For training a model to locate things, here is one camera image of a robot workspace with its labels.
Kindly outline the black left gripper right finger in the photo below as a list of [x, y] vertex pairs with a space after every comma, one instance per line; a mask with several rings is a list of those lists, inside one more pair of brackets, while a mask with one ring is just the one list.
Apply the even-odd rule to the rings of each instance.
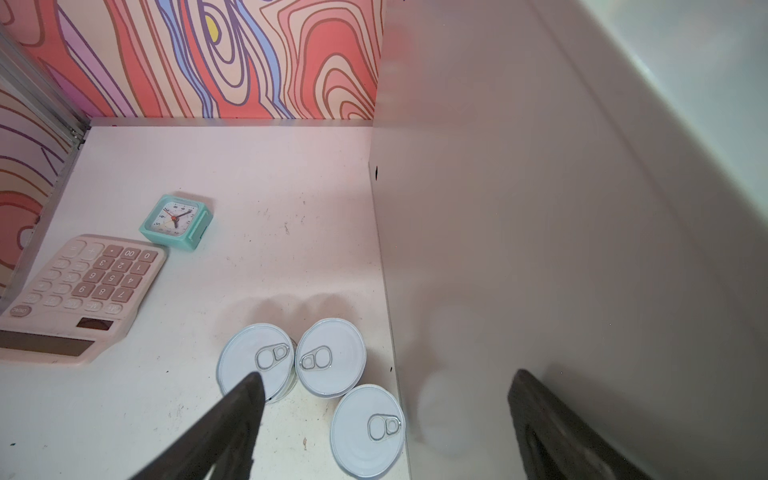
[[518, 370], [507, 396], [529, 479], [647, 479], [533, 374]]

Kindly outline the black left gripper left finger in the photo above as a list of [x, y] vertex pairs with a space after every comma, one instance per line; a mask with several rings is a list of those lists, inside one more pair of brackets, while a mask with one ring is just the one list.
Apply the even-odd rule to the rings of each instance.
[[248, 479], [266, 396], [262, 377], [246, 375], [136, 479]]

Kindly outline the yellow labelled tin can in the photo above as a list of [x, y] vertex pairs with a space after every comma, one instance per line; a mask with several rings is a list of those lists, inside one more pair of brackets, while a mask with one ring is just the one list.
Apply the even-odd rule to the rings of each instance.
[[216, 379], [221, 393], [227, 395], [247, 375], [258, 373], [266, 403], [282, 400], [298, 380], [295, 349], [294, 340], [278, 326], [249, 325], [234, 335], [220, 354]]

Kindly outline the white labelled tin can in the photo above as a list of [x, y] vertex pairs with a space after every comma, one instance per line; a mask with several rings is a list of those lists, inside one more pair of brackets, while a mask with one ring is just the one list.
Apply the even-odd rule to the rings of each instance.
[[302, 385], [320, 398], [342, 397], [357, 386], [367, 363], [358, 328], [341, 318], [316, 322], [295, 351], [295, 371]]

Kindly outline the pale tin can by cabinet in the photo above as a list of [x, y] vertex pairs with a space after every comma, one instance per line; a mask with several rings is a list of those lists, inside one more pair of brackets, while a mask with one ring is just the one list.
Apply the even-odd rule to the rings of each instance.
[[330, 447], [337, 465], [355, 479], [380, 479], [403, 452], [406, 419], [396, 398], [378, 385], [359, 385], [337, 405]]

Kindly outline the pink desk calculator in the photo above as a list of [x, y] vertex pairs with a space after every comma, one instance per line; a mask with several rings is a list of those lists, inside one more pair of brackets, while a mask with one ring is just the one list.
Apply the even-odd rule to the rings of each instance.
[[127, 336], [167, 257], [148, 242], [71, 238], [2, 313], [1, 359], [93, 361]]

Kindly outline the mint green alarm clock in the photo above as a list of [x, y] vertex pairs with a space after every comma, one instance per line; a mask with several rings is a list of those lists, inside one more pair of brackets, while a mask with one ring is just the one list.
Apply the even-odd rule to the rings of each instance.
[[150, 242], [194, 251], [213, 220], [209, 207], [196, 200], [163, 195], [139, 227]]

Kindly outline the grey metal cabinet box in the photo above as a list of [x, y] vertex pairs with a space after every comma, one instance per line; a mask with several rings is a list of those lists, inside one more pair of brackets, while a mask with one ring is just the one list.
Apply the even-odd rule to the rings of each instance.
[[767, 5], [389, 1], [370, 157], [415, 479], [528, 371], [640, 473], [767, 475]]

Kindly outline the aluminium frame post left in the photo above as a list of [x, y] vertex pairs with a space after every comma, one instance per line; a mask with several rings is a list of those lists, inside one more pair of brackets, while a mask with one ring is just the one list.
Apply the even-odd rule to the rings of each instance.
[[68, 99], [1, 25], [1, 79], [22, 102], [80, 149], [90, 130], [86, 114]]

